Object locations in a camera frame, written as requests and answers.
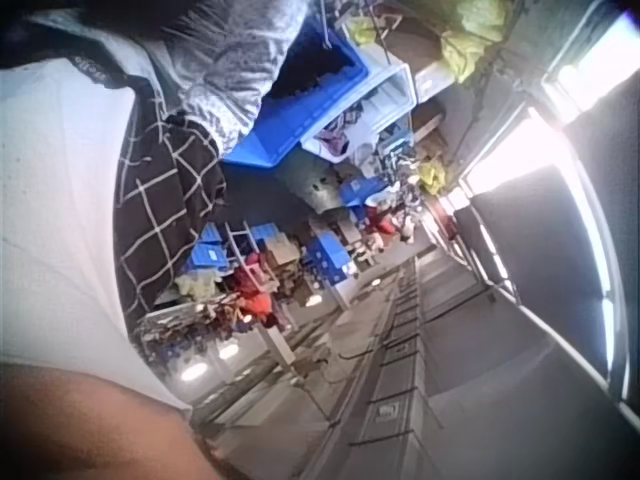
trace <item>fabric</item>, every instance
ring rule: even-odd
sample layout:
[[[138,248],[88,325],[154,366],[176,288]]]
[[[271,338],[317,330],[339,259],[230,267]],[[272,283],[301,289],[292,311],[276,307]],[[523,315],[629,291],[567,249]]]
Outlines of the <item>fabric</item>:
[[[135,103],[66,59],[0,71],[2,362],[95,375],[180,409],[127,338],[113,194]]]
[[[115,192],[118,286],[132,331],[186,263],[225,183],[211,136],[183,117],[162,119],[153,89],[128,77],[136,104]]]
[[[271,295],[268,293],[257,293],[243,296],[244,309],[257,317],[264,317],[273,311]]]
[[[142,42],[175,82],[181,108],[224,158],[249,133],[298,35],[308,0],[204,0]]]

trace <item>ceiling light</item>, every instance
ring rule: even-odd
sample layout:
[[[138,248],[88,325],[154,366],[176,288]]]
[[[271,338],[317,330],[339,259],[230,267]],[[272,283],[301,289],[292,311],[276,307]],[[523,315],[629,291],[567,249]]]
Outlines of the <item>ceiling light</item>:
[[[322,303],[322,296],[316,294],[311,295],[308,299],[307,299],[307,303],[305,304],[305,306],[307,307],[313,307],[314,305],[318,305],[319,303]]]
[[[238,347],[238,345],[236,345],[235,343],[232,343],[230,345],[227,345],[226,347],[221,348],[220,353],[218,353],[218,356],[222,360],[227,360],[233,357],[234,355],[236,355],[239,351],[240,351],[240,347]]]
[[[190,382],[200,377],[204,372],[207,371],[209,367],[204,362],[194,363],[193,365],[187,367],[187,369],[182,372],[180,378],[185,382]]]

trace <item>red item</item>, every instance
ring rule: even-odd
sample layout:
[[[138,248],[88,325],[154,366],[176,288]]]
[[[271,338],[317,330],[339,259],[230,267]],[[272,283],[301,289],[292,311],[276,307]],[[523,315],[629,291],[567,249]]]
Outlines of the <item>red item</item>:
[[[258,255],[255,252],[250,253],[247,256],[247,259],[245,260],[245,263],[247,265],[259,265],[259,263],[260,263],[260,255]],[[254,277],[256,278],[257,282],[260,282],[261,278],[260,278],[259,275],[255,275],[254,274]],[[258,290],[258,288],[256,287],[256,285],[253,283],[253,281],[251,280],[251,277],[245,271],[244,268],[237,267],[235,269],[235,271],[233,272],[233,278],[235,278],[236,290],[238,292],[240,292],[242,294],[256,294],[256,293],[260,292]]]
[[[243,296],[244,309],[256,317],[264,317],[273,311],[271,295],[268,293],[258,293],[250,296]]]
[[[396,227],[391,223],[391,215],[386,212],[379,213],[376,207],[365,207],[367,218],[371,226],[380,233],[385,235],[395,235],[397,233]]]

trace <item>light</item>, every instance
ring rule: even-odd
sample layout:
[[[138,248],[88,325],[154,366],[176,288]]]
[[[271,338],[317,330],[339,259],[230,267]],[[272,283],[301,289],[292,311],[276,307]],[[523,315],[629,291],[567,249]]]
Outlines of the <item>light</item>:
[[[578,212],[580,213],[580,217],[582,218],[582,222],[584,223],[584,227],[587,231],[589,243],[591,244],[596,269],[598,270],[598,276],[600,277],[602,292],[605,294],[611,290],[609,267],[607,265],[604,244],[602,243],[600,231],[598,230],[593,210],[589,205],[587,194],[580,180],[580,175],[577,170],[578,166],[574,162],[575,154],[564,135],[549,126],[535,109],[530,108],[529,114],[532,117],[532,121],[538,124],[540,141],[547,145],[547,155],[553,164],[560,170],[562,178],[564,179],[567,188],[573,197],[573,201],[578,208]]]
[[[451,190],[451,193],[447,195],[447,198],[451,205],[453,205],[454,210],[461,210],[464,207],[469,206],[469,197],[467,197],[465,191],[460,187],[456,187]]]
[[[220,352],[218,353],[218,356],[222,360],[227,360],[233,357],[234,355],[237,355],[239,351],[240,351],[240,347],[238,347],[238,345],[236,345],[235,343],[231,343],[226,347],[221,348]]]
[[[307,303],[305,303],[305,306],[313,307],[315,305],[318,305],[319,303],[322,303],[322,296],[315,293],[307,299]]]
[[[558,73],[558,83],[584,111],[640,68],[640,32],[621,15],[576,65]]]
[[[496,250],[496,246],[493,243],[493,240],[491,240],[491,237],[489,236],[489,232],[487,232],[487,229],[482,224],[480,224],[480,232],[482,232],[482,237],[484,238],[484,241],[487,244],[487,247],[489,247],[489,251],[493,255],[498,253],[498,251]]]
[[[523,120],[469,172],[466,182],[471,191],[475,195],[489,192],[550,165],[551,148],[543,140],[545,134],[544,127],[535,120]]]
[[[453,249],[456,251],[456,253],[458,254],[459,258],[464,259],[464,255],[462,254],[462,250],[460,250],[460,246],[457,243],[453,244]]]
[[[480,272],[480,276],[482,277],[482,279],[485,282],[489,281],[489,275],[487,275],[487,272],[485,271],[484,266],[480,262],[480,259],[478,258],[478,255],[474,250],[471,250],[471,257],[473,258],[473,261],[476,264],[476,268]]]
[[[494,255],[493,261],[496,263],[496,267],[498,268],[498,273],[500,274],[500,276],[504,280],[507,280],[509,278],[509,274],[507,273],[507,269],[505,268],[504,263],[502,263],[502,259],[498,255]]]
[[[209,366],[204,362],[194,363],[193,365],[187,367],[187,369],[182,372],[180,378],[185,382],[191,382],[196,378],[202,376],[204,372],[207,371]]]
[[[614,325],[613,325],[613,302],[608,298],[602,299],[602,316],[604,317],[604,336],[607,348],[607,365],[609,371],[613,365],[614,352]]]

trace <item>white shirt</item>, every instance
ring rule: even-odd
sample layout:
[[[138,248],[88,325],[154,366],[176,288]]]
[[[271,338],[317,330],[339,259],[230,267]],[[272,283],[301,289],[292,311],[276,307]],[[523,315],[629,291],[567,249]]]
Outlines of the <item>white shirt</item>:
[[[113,195],[134,93],[67,60],[0,71],[2,361],[76,371],[188,408],[128,341]]]

